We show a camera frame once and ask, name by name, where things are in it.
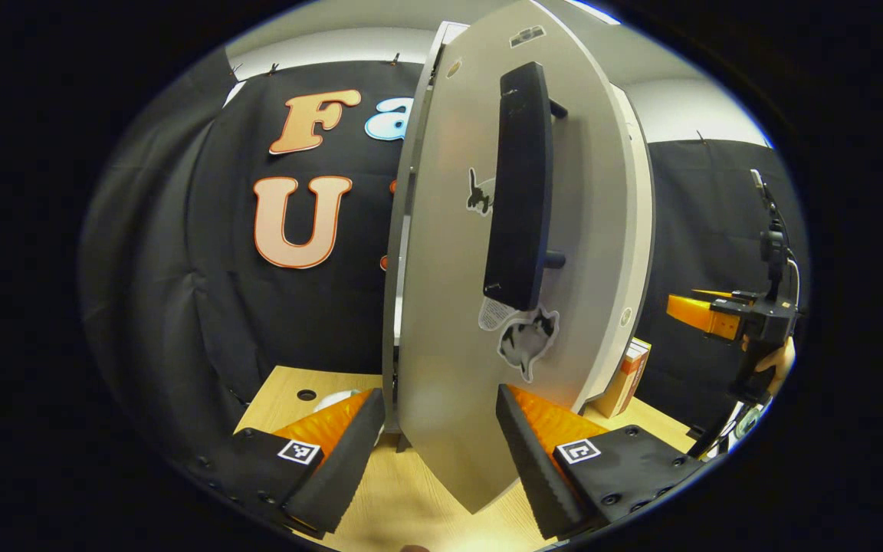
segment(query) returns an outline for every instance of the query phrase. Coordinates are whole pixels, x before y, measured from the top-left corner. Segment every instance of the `black curtain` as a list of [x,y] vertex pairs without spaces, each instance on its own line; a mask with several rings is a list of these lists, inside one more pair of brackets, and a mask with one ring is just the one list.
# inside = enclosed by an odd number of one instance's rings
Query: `black curtain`
[[[81,230],[81,317],[113,397],[177,468],[227,454],[276,364],[379,373],[379,259],[402,141],[374,140],[364,123],[382,99],[413,97],[420,72],[386,62],[292,67],[250,78],[224,105],[236,80],[220,49],[154,98],[113,151]],[[285,101],[344,87],[363,100],[319,130],[322,146],[268,153]],[[322,175],[353,180],[333,255],[307,270],[270,265],[254,247],[254,182],[298,179],[287,235],[305,242],[308,182]]]
[[[635,335],[652,343],[637,396],[688,426],[708,427],[733,408],[726,394],[740,348],[702,337],[666,314],[669,294],[691,289],[764,292],[768,265],[758,235],[770,216],[751,179],[760,172],[789,229],[799,261],[800,310],[809,308],[809,249],[798,196],[771,148],[731,140],[683,140],[648,145],[655,188],[652,269]],[[803,186],[811,182],[801,182]],[[795,294],[784,272],[780,293]]]

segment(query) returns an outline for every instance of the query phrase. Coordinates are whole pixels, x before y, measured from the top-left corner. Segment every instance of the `table surface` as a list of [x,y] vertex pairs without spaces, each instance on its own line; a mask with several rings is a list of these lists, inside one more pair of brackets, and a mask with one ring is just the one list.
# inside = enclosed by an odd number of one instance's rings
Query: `table surface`
[[[347,389],[379,387],[379,374],[325,373],[277,366],[261,387],[235,432],[245,427],[276,431],[312,413],[323,397]],[[312,401],[298,399],[299,391],[314,391]],[[588,405],[584,416],[604,429],[635,423],[686,453],[694,444],[688,427],[633,398],[619,416],[600,415]],[[540,537],[533,510],[519,482],[493,504],[469,514],[448,493],[413,448],[397,453],[397,435],[383,434],[367,464],[350,509],[335,534],[322,540],[298,537],[346,552],[396,552],[417,544],[431,552],[505,550],[533,551],[555,539]]]

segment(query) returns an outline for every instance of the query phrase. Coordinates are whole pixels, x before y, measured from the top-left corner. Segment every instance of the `blue letter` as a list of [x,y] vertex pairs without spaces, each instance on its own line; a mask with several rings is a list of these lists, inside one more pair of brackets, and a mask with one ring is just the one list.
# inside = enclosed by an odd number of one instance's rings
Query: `blue letter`
[[[378,115],[367,121],[367,135],[378,140],[398,140],[407,132],[407,116],[411,112],[414,98],[390,98],[377,104]],[[404,111],[393,111],[404,108]]]

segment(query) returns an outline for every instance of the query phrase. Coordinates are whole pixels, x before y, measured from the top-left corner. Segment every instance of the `black door handle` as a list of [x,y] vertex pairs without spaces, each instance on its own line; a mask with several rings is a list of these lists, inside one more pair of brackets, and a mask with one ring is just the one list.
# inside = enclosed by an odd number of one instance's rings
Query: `black door handle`
[[564,266],[547,251],[553,140],[550,116],[567,109],[547,96],[543,66],[526,63],[500,78],[500,144],[483,294],[519,311],[537,307],[544,268]]

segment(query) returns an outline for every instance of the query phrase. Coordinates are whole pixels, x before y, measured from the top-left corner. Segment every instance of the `white wall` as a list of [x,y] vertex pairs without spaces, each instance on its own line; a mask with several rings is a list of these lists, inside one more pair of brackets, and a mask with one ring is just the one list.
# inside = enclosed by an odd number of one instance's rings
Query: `white wall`
[[[602,27],[613,32],[618,28],[614,25]],[[267,73],[273,63],[279,64],[277,70],[281,71],[288,67],[334,61],[390,61],[400,53],[402,62],[423,64],[434,38],[434,31],[417,28],[344,28],[297,36],[232,56],[231,66],[240,66],[235,76],[242,81]],[[596,48],[592,52],[603,67],[609,66],[606,51],[611,50]],[[669,57],[683,65],[674,54]],[[705,139],[770,146],[747,112],[710,80],[677,77],[616,84],[632,102],[648,143],[697,140],[700,132]],[[231,92],[231,97],[239,88],[241,84]]]
[[417,28],[341,28],[290,38],[231,57],[239,81],[267,73],[273,63],[278,71],[288,67],[334,61],[399,61],[425,63],[435,31]]
[[648,143],[703,136],[770,146],[745,109],[710,80],[665,78],[629,84],[624,90]]

